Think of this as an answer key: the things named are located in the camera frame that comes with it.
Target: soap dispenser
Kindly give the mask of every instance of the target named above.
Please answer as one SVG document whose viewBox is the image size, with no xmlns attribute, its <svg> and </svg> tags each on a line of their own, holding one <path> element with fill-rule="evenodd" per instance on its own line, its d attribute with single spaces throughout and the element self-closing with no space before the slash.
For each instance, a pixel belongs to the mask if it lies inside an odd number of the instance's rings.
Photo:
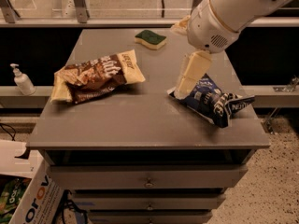
<svg viewBox="0 0 299 224">
<path fill-rule="evenodd" d="M 36 91 L 35 86 L 31 82 L 30 78 L 22 73 L 17 67 L 19 67 L 18 64 L 12 63 L 11 68 L 13 69 L 13 73 L 15 74 L 15 82 L 17 86 L 19 87 L 20 91 L 24 95 L 30 95 L 33 94 Z"/>
</svg>

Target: cardboard box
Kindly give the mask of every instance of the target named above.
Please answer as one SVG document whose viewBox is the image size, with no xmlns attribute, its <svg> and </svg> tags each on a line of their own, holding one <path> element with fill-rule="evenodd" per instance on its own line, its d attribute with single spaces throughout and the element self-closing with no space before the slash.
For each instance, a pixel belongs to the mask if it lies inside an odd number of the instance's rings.
<svg viewBox="0 0 299 224">
<path fill-rule="evenodd" d="M 15 158 L 26 149 L 23 142 L 0 140 L 0 176 L 32 178 L 9 224 L 51 224 L 64 190 L 46 175 L 48 164 L 37 151 L 28 160 Z"/>
</svg>

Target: metal frame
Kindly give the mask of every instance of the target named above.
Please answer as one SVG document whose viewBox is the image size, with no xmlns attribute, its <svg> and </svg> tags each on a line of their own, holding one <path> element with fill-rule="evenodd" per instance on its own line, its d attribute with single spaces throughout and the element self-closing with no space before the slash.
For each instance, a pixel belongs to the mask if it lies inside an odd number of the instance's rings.
<svg viewBox="0 0 299 224">
<path fill-rule="evenodd" d="M 0 0 L 0 8 L 2 10 L 4 19 L 8 23 L 15 23 L 18 19 L 16 11 L 13 9 L 9 0 Z"/>
<path fill-rule="evenodd" d="M 86 7 L 85 0 L 74 0 L 77 20 L 80 23 L 86 23 L 89 18 L 88 10 Z"/>
<path fill-rule="evenodd" d="M 22 19 L 15 18 L 7 21 L 5 16 L 0 19 L 0 28 L 4 27 L 81 27 L 81 28 L 116 28 L 116 27 L 170 27 L 178 22 L 177 19 L 93 19 L 85 22 L 76 19 Z M 299 18 L 260 18 L 249 27 L 299 27 Z"/>
</svg>

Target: drawer handle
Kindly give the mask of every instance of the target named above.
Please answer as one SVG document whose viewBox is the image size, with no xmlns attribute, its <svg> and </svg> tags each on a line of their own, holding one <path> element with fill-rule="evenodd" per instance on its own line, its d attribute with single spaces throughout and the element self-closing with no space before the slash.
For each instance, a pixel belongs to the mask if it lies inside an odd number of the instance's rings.
<svg viewBox="0 0 299 224">
<path fill-rule="evenodd" d="M 150 178 L 148 178 L 148 181 L 146 182 L 144 187 L 146 187 L 147 189 L 153 188 L 153 183 L 151 182 Z"/>
<path fill-rule="evenodd" d="M 148 205 L 148 207 L 147 207 L 147 210 L 148 210 L 148 211 L 153 211 L 153 207 L 152 207 L 151 203 L 149 203 L 149 205 Z"/>
</svg>

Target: yellow sponge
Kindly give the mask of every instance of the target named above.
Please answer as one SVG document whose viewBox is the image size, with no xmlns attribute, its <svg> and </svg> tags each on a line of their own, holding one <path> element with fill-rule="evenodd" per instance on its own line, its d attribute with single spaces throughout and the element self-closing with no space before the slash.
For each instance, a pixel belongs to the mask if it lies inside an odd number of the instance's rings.
<svg viewBox="0 0 299 224">
<path fill-rule="evenodd" d="M 144 30 L 135 36 L 135 42 L 148 49 L 160 49 L 166 44 L 166 40 L 166 36 L 155 34 L 150 30 Z"/>
</svg>

